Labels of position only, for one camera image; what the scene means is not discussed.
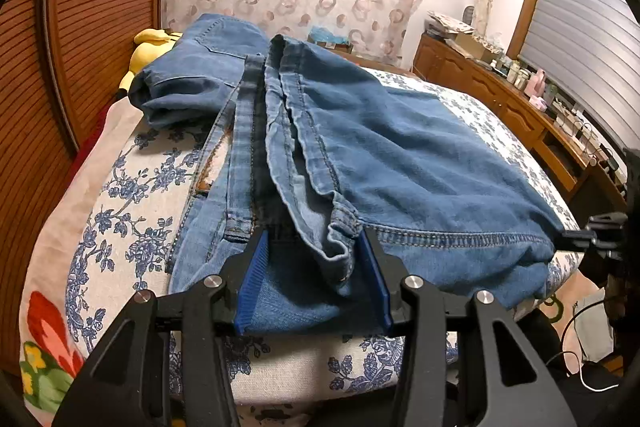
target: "window blind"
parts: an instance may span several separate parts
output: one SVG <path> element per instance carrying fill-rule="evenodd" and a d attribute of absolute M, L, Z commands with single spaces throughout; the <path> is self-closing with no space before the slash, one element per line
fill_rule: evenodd
<path fill-rule="evenodd" d="M 625 0 L 538 0 L 519 57 L 640 148 L 640 26 Z"/>

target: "yellow plush toy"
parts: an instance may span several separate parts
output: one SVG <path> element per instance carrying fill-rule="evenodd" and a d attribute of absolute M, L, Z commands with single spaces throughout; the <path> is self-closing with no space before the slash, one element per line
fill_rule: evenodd
<path fill-rule="evenodd" d="M 181 36 L 182 33 L 167 34 L 164 30 L 142 30 L 133 37 L 133 41 L 138 47 L 131 55 L 129 71 L 122 77 L 120 89 L 128 91 L 133 77 L 147 64 L 173 48 L 175 41 Z"/>

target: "bed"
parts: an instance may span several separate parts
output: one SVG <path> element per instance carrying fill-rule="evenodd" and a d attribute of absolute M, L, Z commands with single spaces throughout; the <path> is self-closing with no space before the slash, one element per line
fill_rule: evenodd
<path fill-rule="evenodd" d="M 484 105 L 412 76 L 366 69 L 385 86 L 435 93 L 524 174 L 566 228 L 577 228 L 540 166 Z M 151 129 L 126 98 L 110 108 L 95 147 L 43 227 L 27 272 L 20 304 L 20 365 L 25 399 L 39 419 L 46 421 L 56 409 L 56 400 L 40 390 L 53 386 L 56 399 L 62 399 L 82 359 L 136 289 L 167 292 L 172 241 L 206 136 L 207 129 L 197 126 Z M 141 259 L 151 259 L 143 273 L 136 269 Z M 576 253 L 556 252 L 548 266 L 547 296 L 571 277 L 579 262 Z M 564 298 L 573 304 L 580 296 L 574 291 Z M 514 317 L 541 303 L 522 302 Z M 239 409 L 245 425 L 274 410 L 287 425 L 304 425 L 313 402 L 397 381 L 402 345 L 403 339 L 382 335 L 276 336 L 229 339 L 225 350 L 236 403 L 251 404 Z M 174 338 L 174 394 L 180 393 L 179 348 L 179 338 Z M 456 334 L 450 332 L 447 361 L 456 358 Z M 39 373 L 33 360 L 44 365 Z"/>

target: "white cable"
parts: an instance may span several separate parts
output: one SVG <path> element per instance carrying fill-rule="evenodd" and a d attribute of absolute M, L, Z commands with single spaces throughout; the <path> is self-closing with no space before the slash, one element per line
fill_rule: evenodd
<path fill-rule="evenodd" d="M 613 389 L 614 387 L 619 386 L 619 384 L 615 384 L 615 385 L 610 385 L 609 387 L 605 387 L 604 389 L 594 389 L 593 387 L 589 387 L 587 384 L 585 384 L 584 378 L 582 377 L 582 364 L 580 363 L 580 357 L 576 355 L 575 351 L 560 351 L 560 353 L 556 353 L 549 360 L 547 360 L 545 365 L 549 365 L 553 360 L 555 360 L 560 355 L 564 355 L 565 353 L 571 353 L 578 361 L 578 372 L 580 373 L 580 381 L 582 382 L 582 385 L 589 391 L 593 391 L 594 393 L 602 393 L 603 391 L 608 391 L 609 389 Z"/>

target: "headboard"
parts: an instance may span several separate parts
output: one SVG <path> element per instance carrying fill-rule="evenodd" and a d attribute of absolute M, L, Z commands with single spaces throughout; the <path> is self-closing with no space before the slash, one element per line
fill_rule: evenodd
<path fill-rule="evenodd" d="M 159 0 L 7 0 L 0 9 L 0 369 L 19 374 L 18 306 L 38 232 Z"/>

